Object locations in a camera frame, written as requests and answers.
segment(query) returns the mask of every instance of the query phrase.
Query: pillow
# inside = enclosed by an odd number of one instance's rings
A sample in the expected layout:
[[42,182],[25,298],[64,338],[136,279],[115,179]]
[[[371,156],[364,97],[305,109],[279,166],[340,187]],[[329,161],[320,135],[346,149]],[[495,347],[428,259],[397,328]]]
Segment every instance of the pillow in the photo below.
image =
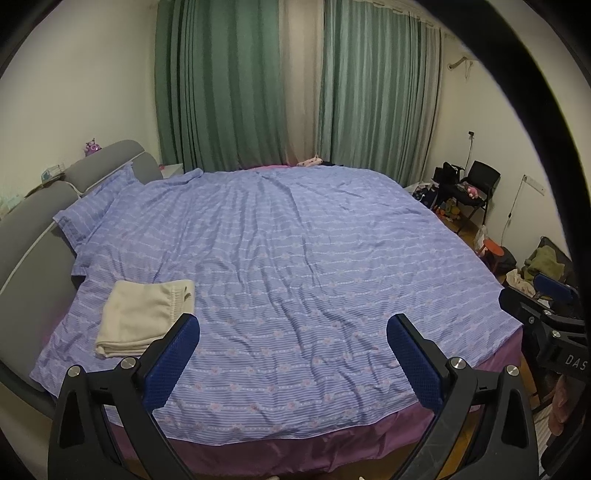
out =
[[131,163],[128,163],[104,179],[87,196],[76,200],[66,210],[61,210],[54,216],[53,219],[76,253],[100,225],[119,192],[136,181]]

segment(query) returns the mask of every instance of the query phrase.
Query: blue bed sheet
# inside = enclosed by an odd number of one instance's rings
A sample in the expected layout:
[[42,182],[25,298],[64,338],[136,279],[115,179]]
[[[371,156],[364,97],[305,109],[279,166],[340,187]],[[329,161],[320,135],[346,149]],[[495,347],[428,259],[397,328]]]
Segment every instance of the blue bed sheet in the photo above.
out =
[[77,253],[86,279],[31,377],[57,395],[70,365],[118,363],[94,352],[116,280],[189,278],[201,341],[154,415],[168,437],[209,445],[312,437],[416,402],[386,340],[394,313],[471,365],[520,325],[470,248],[370,170],[135,181]]

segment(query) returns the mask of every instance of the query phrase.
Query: nightstand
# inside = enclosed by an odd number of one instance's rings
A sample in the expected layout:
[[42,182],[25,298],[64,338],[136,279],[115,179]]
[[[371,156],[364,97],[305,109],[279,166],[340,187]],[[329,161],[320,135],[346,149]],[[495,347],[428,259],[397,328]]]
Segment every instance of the nightstand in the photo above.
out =
[[183,164],[177,163],[175,165],[166,165],[162,170],[162,177],[167,179],[169,177],[174,177],[175,175],[182,175],[184,173]]

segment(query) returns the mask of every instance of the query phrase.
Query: green towel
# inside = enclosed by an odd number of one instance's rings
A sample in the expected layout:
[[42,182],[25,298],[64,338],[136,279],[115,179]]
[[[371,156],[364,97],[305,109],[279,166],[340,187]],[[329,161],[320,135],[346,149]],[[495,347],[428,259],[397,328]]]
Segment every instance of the green towel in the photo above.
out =
[[529,259],[525,260],[521,276],[525,281],[534,282],[534,277],[542,273],[553,280],[560,280],[564,273],[564,264],[556,261],[556,252],[548,245],[535,249]]

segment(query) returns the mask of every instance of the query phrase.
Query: beige folded garment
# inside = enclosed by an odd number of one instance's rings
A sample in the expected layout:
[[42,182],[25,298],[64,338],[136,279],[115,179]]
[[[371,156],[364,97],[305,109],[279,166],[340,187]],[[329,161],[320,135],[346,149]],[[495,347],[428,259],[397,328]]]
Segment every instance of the beige folded garment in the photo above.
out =
[[138,356],[162,338],[182,313],[195,309],[191,280],[141,284],[119,280],[103,308],[96,353]]

